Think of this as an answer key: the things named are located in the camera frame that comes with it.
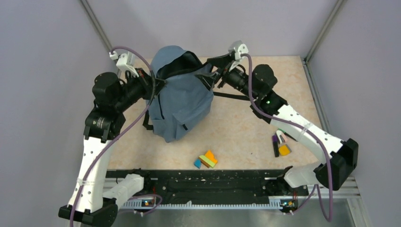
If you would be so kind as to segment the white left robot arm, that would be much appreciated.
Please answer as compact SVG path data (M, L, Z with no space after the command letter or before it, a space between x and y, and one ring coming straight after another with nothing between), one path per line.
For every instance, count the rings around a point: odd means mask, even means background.
M138 174L128 174L121 182L104 191L106 173L113 146L127 132L124 111L140 99L155 97L167 82L137 68L120 79L104 72L94 80L94 107L85 119L84 148L76 185L69 202L60 207L58 216L93 227L109 227L119 209L134 194L147 195L152 183Z

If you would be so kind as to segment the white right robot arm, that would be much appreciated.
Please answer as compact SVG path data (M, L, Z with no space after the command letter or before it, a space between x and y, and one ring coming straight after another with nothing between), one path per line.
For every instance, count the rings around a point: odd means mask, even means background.
M284 98L273 91L277 83L268 64L250 67L245 73L234 65L232 54L208 58L207 63L217 68L212 78L221 85L228 84L251 100L251 109L260 119L283 130L304 145L317 162L299 167L288 167L277 182L278 191L290 195L297 187L321 184L337 191L357 166L358 143L342 140L308 121Z

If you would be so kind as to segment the blue student backpack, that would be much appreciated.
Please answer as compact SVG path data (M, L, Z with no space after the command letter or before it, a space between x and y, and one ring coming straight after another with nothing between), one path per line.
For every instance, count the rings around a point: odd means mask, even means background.
M201 62L191 51L170 45L158 50L151 67L166 85L150 104L142 125L165 142L179 140L210 112L215 92L196 75L211 73L213 65Z

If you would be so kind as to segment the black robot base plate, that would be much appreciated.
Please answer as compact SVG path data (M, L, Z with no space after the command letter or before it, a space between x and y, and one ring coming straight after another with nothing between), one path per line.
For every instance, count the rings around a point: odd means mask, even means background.
M267 204L274 196L289 199L308 196L307 186L291 188L285 170L108 170L106 181L117 183L128 174L144 177L136 195L157 194L163 205Z

